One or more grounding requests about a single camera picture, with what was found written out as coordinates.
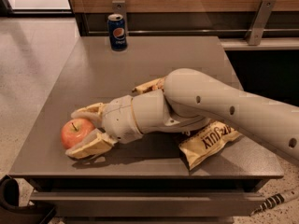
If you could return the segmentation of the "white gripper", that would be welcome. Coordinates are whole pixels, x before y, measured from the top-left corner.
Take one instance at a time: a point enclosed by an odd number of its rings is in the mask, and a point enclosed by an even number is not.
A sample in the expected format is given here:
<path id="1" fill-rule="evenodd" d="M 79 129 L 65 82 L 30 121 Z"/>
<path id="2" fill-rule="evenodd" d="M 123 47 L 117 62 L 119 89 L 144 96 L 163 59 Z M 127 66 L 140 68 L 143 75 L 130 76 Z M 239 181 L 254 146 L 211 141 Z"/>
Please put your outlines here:
<path id="1" fill-rule="evenodd" d="M 109 152 L 115 144 L 128 144 L 143 137 L 135 124 L 132 109 L 133 97 L 126 95 L 109 104 L 96 103 L 71 113 L 72 119 L 88 119 L 98 129 L 91 131 L 81 142 L 69 148 L 65 155 L 77 160 Z"/>

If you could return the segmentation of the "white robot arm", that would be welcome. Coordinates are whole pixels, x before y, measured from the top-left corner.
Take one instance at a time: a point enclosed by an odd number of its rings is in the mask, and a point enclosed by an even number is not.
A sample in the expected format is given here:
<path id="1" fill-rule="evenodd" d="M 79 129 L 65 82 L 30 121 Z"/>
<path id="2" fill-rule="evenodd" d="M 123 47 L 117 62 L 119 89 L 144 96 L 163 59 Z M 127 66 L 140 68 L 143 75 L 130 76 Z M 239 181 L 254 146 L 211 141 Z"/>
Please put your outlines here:
<path id="1" fill-rule="evenodd" d="M 192 69 L 171 72 L 159 89 L 82 107 L 71 117 L 95 122 L 122 144 L 145 133 L 191 132 L 214 119 L 284 160 L 299 163 L 298 107 L 233 88 Z"/>

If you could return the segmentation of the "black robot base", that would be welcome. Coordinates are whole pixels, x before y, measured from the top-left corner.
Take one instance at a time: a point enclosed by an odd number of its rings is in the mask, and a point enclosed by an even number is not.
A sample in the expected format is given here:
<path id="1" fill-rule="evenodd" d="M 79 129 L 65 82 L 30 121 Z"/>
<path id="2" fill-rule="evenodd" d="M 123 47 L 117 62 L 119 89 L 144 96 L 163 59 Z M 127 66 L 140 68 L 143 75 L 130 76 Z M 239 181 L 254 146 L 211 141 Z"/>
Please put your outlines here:
<path id="1" fill-rule="evenodd" d="M 19 184 L 8 175 L 0 179 L 0 224 L 48 224 L 55 216 L 50 203 L 19 205 Z"/>

